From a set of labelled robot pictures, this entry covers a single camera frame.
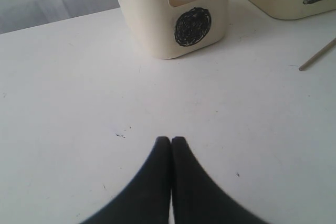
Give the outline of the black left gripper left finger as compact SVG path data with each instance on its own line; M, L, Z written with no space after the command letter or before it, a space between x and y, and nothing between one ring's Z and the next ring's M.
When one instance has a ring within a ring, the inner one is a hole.
M126 187L84 223L168 223L170 200L171 142L160 136Z

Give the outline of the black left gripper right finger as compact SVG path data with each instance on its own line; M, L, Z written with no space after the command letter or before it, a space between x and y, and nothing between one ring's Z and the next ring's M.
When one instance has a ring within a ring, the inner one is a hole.
M171 147L175 223L265 223L210 178L184 137L173 138Z

